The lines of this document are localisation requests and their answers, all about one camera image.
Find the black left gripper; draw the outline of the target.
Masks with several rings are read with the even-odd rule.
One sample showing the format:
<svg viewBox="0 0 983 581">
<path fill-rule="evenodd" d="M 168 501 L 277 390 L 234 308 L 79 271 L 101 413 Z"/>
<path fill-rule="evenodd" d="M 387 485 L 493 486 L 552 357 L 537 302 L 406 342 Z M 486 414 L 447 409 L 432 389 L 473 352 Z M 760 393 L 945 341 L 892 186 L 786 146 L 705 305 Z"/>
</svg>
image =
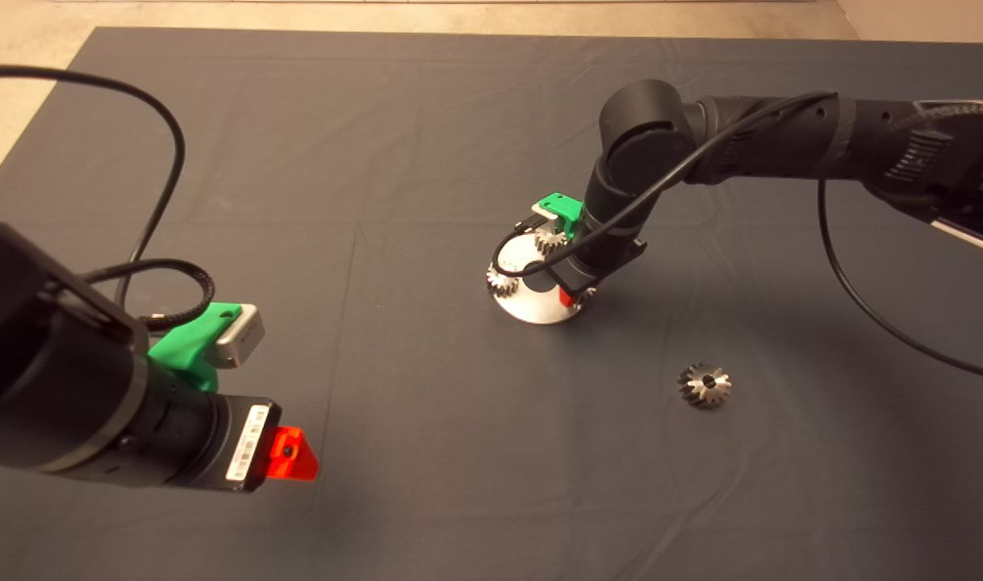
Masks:
<svg viewBox="0 0 983 581">
<path fill-rule="evenodd" d="M 220 395 L 217 412 L 217 428 L 193 468 L 194 488 L 247 494 L 266 477 L 299 482 L 318 478 L 320 461 L 303 430 L 278 426 L 282 408 L 277 402 Z"/>
</svg>

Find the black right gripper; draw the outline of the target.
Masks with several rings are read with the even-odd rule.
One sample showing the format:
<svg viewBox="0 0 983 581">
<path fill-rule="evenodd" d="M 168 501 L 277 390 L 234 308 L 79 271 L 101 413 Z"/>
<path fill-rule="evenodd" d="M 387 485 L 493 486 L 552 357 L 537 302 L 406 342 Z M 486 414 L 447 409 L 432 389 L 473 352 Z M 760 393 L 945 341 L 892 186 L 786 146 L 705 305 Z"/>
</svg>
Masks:
<svg viewBox="0 0 983 581">
<path fill-rule="evenodd" d="M 577 236 L 554 250 L 550 257 L 566 254 L 550 266 L 550 278 L 558 284 L 558 301 L 566 309 L 579 305 L 574 295 L 596 288 L 610 275 L 641 257 L 647 243 L 639 236 L 602 236 L 590 245 L 580 245 Z"/>
</svg>

